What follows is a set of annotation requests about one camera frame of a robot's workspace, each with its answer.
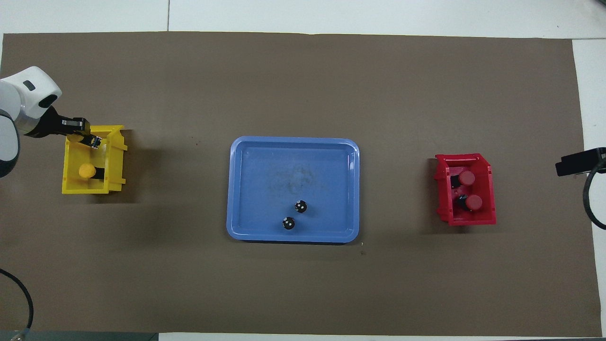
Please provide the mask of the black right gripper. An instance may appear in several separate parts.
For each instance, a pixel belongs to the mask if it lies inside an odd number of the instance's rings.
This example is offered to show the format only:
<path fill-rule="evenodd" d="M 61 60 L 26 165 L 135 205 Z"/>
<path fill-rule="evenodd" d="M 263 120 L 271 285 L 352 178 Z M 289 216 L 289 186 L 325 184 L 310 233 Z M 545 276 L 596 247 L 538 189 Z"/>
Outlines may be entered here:
<path fill-rule="evenodd" d="M 600 162 L 606 160 L 606 147 L 598 147 L 561 157 L 555 164 L 559 177 L 589 173 Z"/>

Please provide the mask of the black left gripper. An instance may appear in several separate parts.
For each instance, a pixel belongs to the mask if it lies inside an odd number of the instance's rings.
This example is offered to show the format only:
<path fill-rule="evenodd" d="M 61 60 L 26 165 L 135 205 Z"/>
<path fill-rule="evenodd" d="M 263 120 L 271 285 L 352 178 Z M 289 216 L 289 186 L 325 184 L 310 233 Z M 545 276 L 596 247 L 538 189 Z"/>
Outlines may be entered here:
<path fill-rule="evenodd" d="M 32 138 L 44 138 L 49 135 L 70 135 L 70 142 L 83 145 L 93 145 L 93 135 L 90 134 L 90 123 L 85 118 L 64 118 L 59 115 L 54 106 L 50 106 L 37 125 L 24 134 Z"/>

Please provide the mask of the red push button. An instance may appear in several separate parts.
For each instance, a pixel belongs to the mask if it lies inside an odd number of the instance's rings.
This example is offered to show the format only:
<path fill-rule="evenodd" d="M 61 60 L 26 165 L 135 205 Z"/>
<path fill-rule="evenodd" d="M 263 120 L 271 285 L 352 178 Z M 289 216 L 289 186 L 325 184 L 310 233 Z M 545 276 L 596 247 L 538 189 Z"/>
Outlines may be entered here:
<path fill-rule="evenodd" d="M 452 188 L 458 188 L 461 186 L 471 186 L 476 181 L 474 173 L 470 170 L 464 170 L 463 172 L 453 175 L 450 177 L 450 183 Z"/>
<path fill-rule="evenodd" d="M 467 212 L 479 211 L 483 207 L 483 199 L 476 194 L 463 194 L 458 196 L 454 203 L 463 211 Z"/>

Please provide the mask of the yellow plastic bin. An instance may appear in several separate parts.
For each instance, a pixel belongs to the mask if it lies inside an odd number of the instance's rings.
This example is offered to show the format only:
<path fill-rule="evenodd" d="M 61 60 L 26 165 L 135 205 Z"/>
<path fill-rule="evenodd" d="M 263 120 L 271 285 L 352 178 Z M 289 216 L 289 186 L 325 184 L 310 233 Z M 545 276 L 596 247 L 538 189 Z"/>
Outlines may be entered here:
<path fill-rule="evenodd" d="M 63 158 L 63 194 L 109 194 L 122 190 L 126 180 L 123 177 L 124 153 L 128 150 L 122 134 L 123 125 L 91 126 L 91 133 L 102 138 L 98 149 L 88 145 L 65 140 Z M 83 163 L 91 163 L 105 169 L 104 180 L 83 179 L 78 168 Z"/>

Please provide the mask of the red plastic bin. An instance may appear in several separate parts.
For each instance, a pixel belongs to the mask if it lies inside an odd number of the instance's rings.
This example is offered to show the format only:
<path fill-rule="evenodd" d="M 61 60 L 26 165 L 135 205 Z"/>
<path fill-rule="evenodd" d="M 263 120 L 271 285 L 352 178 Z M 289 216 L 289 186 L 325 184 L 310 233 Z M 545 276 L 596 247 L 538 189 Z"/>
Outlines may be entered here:
<path fill-rule="evenodd" d="M 493 169 L 480 153 L 437 154 L 437 170 L 434 179 L 438 189 L 437 214 L 450 226 L 494 225 L 497 222 L 494 203 Z M 452 188 L 450 177 L 464 170 L 474 173 L 476 181 L 471 186 Z M 455 199 L 463 194 L 476 194 L 483 199 L 479 211 L 467 212 L 459 208 Z"/>

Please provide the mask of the blue plastic tray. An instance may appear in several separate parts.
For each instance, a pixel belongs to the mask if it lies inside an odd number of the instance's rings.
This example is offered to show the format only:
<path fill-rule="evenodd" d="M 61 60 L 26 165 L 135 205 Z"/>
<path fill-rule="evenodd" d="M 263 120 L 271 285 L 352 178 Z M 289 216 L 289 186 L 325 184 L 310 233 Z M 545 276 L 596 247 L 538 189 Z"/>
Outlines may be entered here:
<path fill-rule="evenodd" d="M 230 147 L 227 232 L 240 241 L 352 242 L 360 178 L 360 149 L 350 139 L 241 136 Z M 300 199 L 303 213 L 294 208 Z M 282 227 L 286 216 L 294 229 Z"/>

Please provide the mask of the brown table mat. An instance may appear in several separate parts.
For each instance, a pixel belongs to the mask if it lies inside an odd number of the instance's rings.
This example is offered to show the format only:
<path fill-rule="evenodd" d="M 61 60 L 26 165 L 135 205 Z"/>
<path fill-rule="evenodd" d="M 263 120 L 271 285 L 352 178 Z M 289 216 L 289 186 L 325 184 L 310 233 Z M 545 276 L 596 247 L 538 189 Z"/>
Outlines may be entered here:
<path fill-rule="evenodd" d="M 0 268 L 33 330 L 602 334 L 570 40 L 273 33 L 4 35 L 2 76 L 41 67 L 59 114 L 124 125 L 126 184 L 61 192 L 64 138 L 24 138 L 0 179 Z M 348 138 L 361 230 L 346 245 L 226 231 L 230 145 Z M 437 214 L 437 154 L 492 166 L 494 225 Z"/>

